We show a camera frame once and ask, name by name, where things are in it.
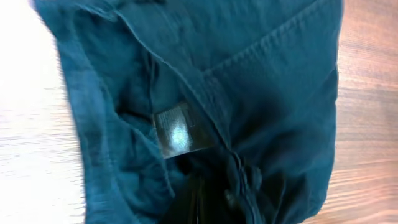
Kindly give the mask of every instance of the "clothing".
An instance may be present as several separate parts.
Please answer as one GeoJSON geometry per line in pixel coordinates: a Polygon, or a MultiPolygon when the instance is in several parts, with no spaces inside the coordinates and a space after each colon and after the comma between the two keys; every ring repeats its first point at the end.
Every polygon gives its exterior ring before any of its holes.
{"type": "Polygon", "coordinates": [[[334,160],[342,5],[36,0],[80,139],[86,222],[155,223],[184,185],[182,167],[222,179],[234,157],[261,174],[258,188],[250,174],[228,179],[250,189],[236,195],[250,198],[248,223],[317,214],[334,160]],[[215,146],[163,159],[152,115],[181,101],[215,146]]]}

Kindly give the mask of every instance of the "blue denim garment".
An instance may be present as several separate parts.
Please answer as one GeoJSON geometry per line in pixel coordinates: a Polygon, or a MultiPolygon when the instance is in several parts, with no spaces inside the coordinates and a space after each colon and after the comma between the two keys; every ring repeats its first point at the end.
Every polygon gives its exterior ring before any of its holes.
{"type": "Polygon", "coordinates": [[[162,159],[150,119],[181,101],[217,142],[182,158],[227,175],[248,223],[299,223],[319,211],[335,151],[342,0],[35,6],[57,39],[87,223],[155,223],[166,211],[185,176],[179,157],[162,159]],[[257,187],[230,152],[260,170],[257,187]]]}

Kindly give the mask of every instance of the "jeans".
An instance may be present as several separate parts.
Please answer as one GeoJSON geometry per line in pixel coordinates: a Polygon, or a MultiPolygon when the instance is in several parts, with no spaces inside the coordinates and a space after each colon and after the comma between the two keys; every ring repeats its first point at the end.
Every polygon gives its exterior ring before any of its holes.
{"type": "Polygon", "coordinates": [[[236,192],[249,202],[248,223],[318,213],[335,153],[342,0],[35,7],[57,40],[84,163],[86,223],[155,223],[184,185],[181,162],[221,178],[231,153],[262,180],[236,192]],[[215,146],[163,159],[152,115],[181,101],[215,146]]]}

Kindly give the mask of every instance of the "wooden floor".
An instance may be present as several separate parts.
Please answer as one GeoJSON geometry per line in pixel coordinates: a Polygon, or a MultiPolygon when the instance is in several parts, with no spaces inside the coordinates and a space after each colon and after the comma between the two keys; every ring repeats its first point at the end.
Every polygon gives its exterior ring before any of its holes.
{"type": "Polygon", "coordinates": [[[346,0],[335,169],[306,223],[398,223],[398,1],[346,0]]]}
{"type": "MultiPolygon", "coordinates": [[[[53,37],[27,1],[3,4],[0,223],[83,223],[83,168],[53,37]]],[[[345,1],[339,68],[335,169],[306,223],[398,223],[398,0],[345,1]]]]}

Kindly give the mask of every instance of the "wrinkled fabric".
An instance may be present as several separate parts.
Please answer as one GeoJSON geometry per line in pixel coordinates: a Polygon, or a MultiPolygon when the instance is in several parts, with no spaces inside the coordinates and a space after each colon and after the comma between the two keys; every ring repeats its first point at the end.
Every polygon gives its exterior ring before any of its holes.
{"type": "Polygon", "coordinates": [[[155,223],[189,172],[225,179],[248,223],[317,214],[334,160],[342,7],[35,0],[57,39],[84,163],[86,223],[155,223]],[[216,146],[164,160],[151,117],[181,101],[216,146]],[[234,154],[260,178],[243,165],[235,178],[234,154]]]}

